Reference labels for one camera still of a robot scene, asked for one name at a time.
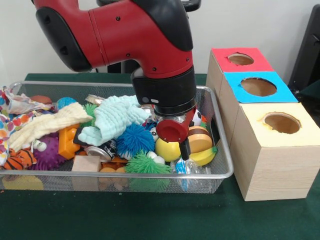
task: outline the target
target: yellow banana toy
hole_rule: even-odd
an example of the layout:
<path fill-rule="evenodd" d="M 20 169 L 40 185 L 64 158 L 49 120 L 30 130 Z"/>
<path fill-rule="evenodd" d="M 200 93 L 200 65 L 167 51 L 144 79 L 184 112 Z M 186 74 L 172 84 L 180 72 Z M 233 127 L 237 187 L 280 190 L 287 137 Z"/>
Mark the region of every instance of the yellow banana toy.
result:
<path fill-rule="evenodd" d="M 218 148 L 216 146 L 207 150 L 190 154 L 190 158 L 195 161 L 198 166 L 204 166 L 210 163 L 216 156 Z"/>

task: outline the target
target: green koosh ball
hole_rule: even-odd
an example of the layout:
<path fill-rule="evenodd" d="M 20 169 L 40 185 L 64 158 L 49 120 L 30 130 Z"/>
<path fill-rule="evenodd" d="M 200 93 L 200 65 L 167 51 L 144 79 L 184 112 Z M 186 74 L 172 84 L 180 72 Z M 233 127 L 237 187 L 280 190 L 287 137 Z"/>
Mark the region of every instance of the green koosh ball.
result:
<path fill-rule="evenodd" d="M 138 153 L 125 167 L 126 173 L 131 174 L 170 174 L 171 167 L 161 163 L 155 163 L 144 152 Z M 130 190 L 134 192 L 164 192 L 170 179 L 160 178 L 131 178 L 129 181 Z"/>
<path fill-rule="evenodd" d="M 86 105 L 83 106 L 83 109 L 85 110 L 86 114 L 92 117 L 91 121 L 85 122 L 81 124 L 81 128 L 84 127 L 94 127 L 95 122 L 96 122 L 96 116 L 95 116 L 95 109 L 98 106 L 95 104 L 87 103 Z"/>

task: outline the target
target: colorful fabric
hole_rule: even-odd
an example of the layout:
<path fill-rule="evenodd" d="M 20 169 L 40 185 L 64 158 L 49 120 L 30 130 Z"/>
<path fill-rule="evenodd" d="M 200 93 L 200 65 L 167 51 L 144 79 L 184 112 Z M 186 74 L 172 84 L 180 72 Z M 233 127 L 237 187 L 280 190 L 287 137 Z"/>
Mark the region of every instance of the colorful fabric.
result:
<path fill-rule="evenodd" d="M 5 116 L 9 114 L 25 114 L 34 110 L 50 110 L 53 108 L 51 104 L 43 104 L 31 100 L 24 94 L 14 95 L 12 89 L 0 88 L 0 112 Z"/>
<path fill-rule="evenodd" d="M 0 114 L 0 166 L 3 166 L 9 156 L 9 137 L 33 120 L 34 113 L 21 114 L 13 117 Z"/>

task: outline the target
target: white wall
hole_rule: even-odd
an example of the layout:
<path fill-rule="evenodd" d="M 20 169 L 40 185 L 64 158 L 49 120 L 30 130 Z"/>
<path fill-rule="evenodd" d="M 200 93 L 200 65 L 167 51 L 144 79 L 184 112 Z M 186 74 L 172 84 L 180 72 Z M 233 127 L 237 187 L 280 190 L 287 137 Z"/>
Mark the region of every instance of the white wall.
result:
<path fill-rule="evenodd" d="M 202 0 L 189 13 L 197 73 L 206 73 L 211 47 L 258 47 L 287 82 L 318 0 Z M 79 0 L 81 9 L 95 0 Z M 27 73 L 71 73 L 49 45 L 30 0 L 0 0 L 0 85 Z"/>

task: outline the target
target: red paper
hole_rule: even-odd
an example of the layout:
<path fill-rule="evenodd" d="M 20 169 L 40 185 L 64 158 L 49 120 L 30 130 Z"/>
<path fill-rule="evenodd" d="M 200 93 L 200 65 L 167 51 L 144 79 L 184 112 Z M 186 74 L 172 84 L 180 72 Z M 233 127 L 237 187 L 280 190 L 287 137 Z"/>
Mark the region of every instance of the red paper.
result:
<path fill-rule="evenodd" d="M 215 59 L 218 61 L 221 70 L 224 73 L 240 73 L 240 72 L 273 72 L 272 66 L 267 59 L 259 51 L 258 48 L 252 47 L 235 47 L 235 48 L 212 48 Z M 253 63 L 249 65 L 237 65 L 229 60 L 229 56 L 233 54 L 248 55 L 253 59 Z"/>

